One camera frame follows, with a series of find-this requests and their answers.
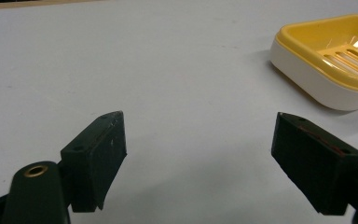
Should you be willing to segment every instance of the white surface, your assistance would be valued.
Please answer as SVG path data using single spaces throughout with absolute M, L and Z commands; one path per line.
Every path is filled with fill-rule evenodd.
M 358 111 L 316 103 L 269 62 L 287 23 L 358 1 L 139 0 L 0 10 L 0 196 L 34 161 L 123 110 L 129 155 L 80 223 L 350 223 L 314 212 L 270 156 L 278 111 L 358 148 Z
M 350 90 L 328 79 L 276 39 L 270 50 L 270 59 L 280 71 L 322 105 L 344 111 L 358 109 L 358 91 Z

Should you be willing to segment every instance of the soap dish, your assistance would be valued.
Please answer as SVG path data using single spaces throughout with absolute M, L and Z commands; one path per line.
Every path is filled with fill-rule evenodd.
M 358 109 L 358 14 L 283 26 L 270 59 L 322 105 Z

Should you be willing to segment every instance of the white table surface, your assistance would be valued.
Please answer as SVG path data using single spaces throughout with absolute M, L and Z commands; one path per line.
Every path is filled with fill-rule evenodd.
M 80 223 L 351 223 L 317 214 L 270 156 L 278 111 L 358 148 L 358 111 L 316 103 L 269 61 L 287 24 L 352 0 L 127 0 L 0 9 L 0 196 L 14 173 L 123 110 L 128 157 Z

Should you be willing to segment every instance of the yellow soap dish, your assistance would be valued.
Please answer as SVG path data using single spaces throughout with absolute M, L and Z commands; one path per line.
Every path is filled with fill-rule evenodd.
M 358 15 L 285 25 L 270 59 L 321 104 L 358 109 Z

